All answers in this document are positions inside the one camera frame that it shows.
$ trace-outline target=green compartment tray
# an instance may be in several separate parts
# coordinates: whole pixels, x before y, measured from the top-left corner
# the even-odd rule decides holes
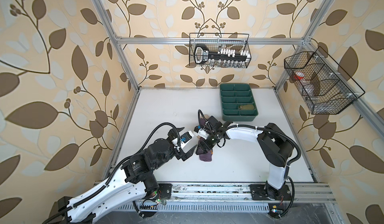
[[[224,121],[253,121],[259,114],[251,87],[245,83],[220,85],[221,113]],[[253,104],[254,110],[239,110],[239,105]]]

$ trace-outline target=gray floor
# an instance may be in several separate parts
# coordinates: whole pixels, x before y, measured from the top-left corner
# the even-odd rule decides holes
[[[136,212],[111,212],[97,224],[331,224],[327,209],[318,204],[293,205],[282,220],[274,220],[264,213],[231,212],[159,212],[141,219]]]

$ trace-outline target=black wire mesh basket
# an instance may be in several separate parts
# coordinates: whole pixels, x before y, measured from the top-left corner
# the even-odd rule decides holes
[[[324,61],[326,58],[335,63],[337,70]],[[365,93],[321,47],[315,52],[300,52],[285,58],[284,68],[311,114],[339,114]]]
[[[247,68],[252,59],[248,34],[190,33],[189,66]]]

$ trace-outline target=white tabletop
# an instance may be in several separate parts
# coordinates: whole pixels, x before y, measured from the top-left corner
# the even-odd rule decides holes
[[[252,89],[258,116],[252,122],[238,122],[254,126],[275,123],[286,135],[295,139],[281,106],[272,89]],[[132,155],[144,144],[151,131],[160,123],[170,122],[185,131],[198,125],[197,110],[212,115],[222,123],[219,89],[144,89],[141,91],[132,121],[124,139],[118,161]],[[148,145],[158,138],[167,138],[171,127],[162,126]],[[194,154],[186,161],[171,159],[154,171],[157,181],[177,182],[265,182],[269,162],[260,146],[243,140],[227,140],[223,148],[215,146],[211,162],[204,162]],[[313,182],[303,157],[289,170],[294,182]]]

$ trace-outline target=wallpaper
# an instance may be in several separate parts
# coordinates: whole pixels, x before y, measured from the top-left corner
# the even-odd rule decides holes
[[[101,179],[133,90],[90,0],[0,0],[0,223]]]
[[[302,37],[322,0],[102,0],[122,37]]]
[[[128,62],[141,87],[216,87],[220,83],[249,83],[274,87],[284,70],[284,58],[292,45],[250,45],[248,68],[191,66],[186,45],[123,45]]]
[[[362,98],[382,117],[383,7],[384,0],[336,0],[312,40],[365,89]],[[338,115],[310,115],[291,82],[284,84],[280,96],[320,181],[330,184],[344,220],[382,223],[384,141],[353,106]]]

